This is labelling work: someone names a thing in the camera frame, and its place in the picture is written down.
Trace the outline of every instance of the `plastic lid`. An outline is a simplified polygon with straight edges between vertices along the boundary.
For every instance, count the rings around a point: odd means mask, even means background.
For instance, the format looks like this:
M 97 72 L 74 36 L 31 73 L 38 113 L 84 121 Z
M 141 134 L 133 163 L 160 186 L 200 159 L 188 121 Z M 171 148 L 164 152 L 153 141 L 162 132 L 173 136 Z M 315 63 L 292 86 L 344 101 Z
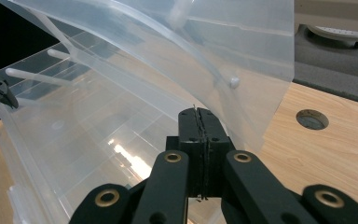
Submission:
M 294 77 L 291 0 L 12 2 L 29 9 L 39 20 L 31 21 L 55 35 L 74 61 L 103 76 L 111 76 L 109 68 L 116 62 L 71 40 L 73 29 L 61 22 L 100 37 L 171 79 L 226 124 L 237 148 L 261 148 Z

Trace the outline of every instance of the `gray surface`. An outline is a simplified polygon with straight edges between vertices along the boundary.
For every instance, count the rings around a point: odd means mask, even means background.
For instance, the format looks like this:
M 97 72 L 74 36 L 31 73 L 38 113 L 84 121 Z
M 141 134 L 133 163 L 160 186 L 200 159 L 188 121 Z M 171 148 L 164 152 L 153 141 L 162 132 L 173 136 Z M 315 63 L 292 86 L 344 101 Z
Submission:
M 354 42 L 307 36 L 300 26 L 295 38 L 295 82 L 358 101 L 358 49 Z

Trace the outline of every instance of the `wooden table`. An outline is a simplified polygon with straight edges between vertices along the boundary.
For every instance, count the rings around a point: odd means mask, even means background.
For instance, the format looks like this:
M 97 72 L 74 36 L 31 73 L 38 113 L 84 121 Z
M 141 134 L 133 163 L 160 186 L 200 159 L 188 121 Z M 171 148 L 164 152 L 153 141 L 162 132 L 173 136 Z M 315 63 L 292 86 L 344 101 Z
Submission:
M 329 125 L 320 131 L 302 127 L 296 114 L 303 109 L 322 112 Z M 326 184 L 358 202 L 358 103 L 292 84 L 265 138 L 258 156 L 287 188 L 300 193 L 307 185 Z M 7 198 L 12 184 L 0 151 L 0 223 L 13 217 Z

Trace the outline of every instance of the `black background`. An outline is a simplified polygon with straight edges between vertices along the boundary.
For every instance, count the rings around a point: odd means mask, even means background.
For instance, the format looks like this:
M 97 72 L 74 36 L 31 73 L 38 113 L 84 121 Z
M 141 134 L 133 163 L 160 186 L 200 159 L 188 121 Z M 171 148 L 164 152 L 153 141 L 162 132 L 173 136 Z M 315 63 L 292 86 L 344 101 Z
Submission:
M 58 43 L 0 4 L 0 69 Z

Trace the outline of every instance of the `transparent plastic container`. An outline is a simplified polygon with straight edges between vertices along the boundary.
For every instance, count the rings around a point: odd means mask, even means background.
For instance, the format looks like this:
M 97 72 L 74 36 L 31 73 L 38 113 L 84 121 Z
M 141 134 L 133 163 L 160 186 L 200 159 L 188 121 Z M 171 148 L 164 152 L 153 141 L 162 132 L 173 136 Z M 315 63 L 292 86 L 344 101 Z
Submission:
M 20 103 L 0 104 L 18 223 L 66 223 L 92 189 L 147 178 L 193 105 L 260 149 L 294 76 L 293 1 L 0 2 L 61 41 L 0 70 Z M 224 222 L 218 200 L 188 218 Z

